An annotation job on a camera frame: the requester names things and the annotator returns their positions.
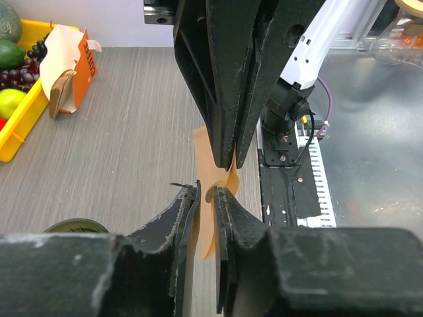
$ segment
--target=gray wood grain surface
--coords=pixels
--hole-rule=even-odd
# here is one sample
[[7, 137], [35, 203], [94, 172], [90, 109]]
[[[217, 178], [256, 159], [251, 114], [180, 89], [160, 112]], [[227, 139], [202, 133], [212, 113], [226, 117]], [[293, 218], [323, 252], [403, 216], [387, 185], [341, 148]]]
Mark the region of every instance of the gray wood grain surface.
[[[10, 163], [0, 163], [0, 232], [42, 232], [84, 217], [129, 234], [196, 179], [192, 130], [203, 122], [171, 48], [110, 48], [80, 109], [41, 117]], [[257, 217], [253, 140], [240, 202]], [[215, 314], [215, 260], [196, 260], [193, 317]]]

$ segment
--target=green apple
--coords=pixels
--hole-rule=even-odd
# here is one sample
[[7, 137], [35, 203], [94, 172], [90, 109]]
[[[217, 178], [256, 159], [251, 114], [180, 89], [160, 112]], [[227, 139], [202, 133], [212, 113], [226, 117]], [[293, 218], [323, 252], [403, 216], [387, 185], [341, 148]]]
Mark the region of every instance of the green apple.
[[8, 88], [0, 91], [0, 117], [9, 120], [25, 96], [26, 92], [17, 89]]

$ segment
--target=black cable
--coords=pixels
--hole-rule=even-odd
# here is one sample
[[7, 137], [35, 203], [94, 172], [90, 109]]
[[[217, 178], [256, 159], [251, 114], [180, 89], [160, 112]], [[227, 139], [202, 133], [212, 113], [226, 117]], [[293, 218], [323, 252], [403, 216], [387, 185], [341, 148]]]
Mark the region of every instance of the black cable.
[[309, 115], [310, 115], [310, 120], [311, 120], [311, 133], [310, 133], [309, 139], [307, 140], [307, 143], [305, 144], [304, 148], [298, 154], [295, 161], [293, 161], [292, 164], [290, 164], [290, 166], [298, 166], [299, 165], [299, 163], [301, 162], [301, 159], [303, 158], [306, 150], [309, 149], [310, 144], [311, 144], [311, 142], [312, 142], [312, 140], [315, 136], [315, 117], [314, 117], [313, 113], [311, 112], [311, 110], [309, 110]]

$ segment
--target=white wall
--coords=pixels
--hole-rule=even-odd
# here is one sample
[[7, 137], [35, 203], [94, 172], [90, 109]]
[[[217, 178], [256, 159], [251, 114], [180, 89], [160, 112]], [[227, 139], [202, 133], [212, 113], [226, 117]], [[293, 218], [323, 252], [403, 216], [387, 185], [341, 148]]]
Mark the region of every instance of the white wall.
[[[354, 30], [360, 7], [342, 34]], [[90, 38], [107, 46], [173, 46], [172, 26], [144, 24], [143, 0], [8, 0], [21, 18], [87, 28]]]

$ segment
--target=orange paper packaging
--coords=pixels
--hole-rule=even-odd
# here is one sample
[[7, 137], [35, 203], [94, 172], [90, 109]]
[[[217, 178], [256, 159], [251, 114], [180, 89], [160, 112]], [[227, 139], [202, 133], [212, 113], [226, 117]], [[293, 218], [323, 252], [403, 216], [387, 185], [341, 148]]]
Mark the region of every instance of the orange paper packaging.
[[40, 64], [42, 89], [50, 100], [56, 80], [68, 70], [75, 71], [70, 97], [60, 105], [60, 112], [74, 113], [81, 104], [96, 73], [97, 66], [92, 50], [101, 52], [98, 42], [68, 26], [57, 25], [45, 41], [47, 56]]
[[235, 160], [229, 171], [216, 167], [206, 127], [194, 130], [197, 179], [201, 181], [200, 233], [198, 253], [202, 259], [215, 252], [213, 188], [226, 187], [233, 195], [239, 188]]

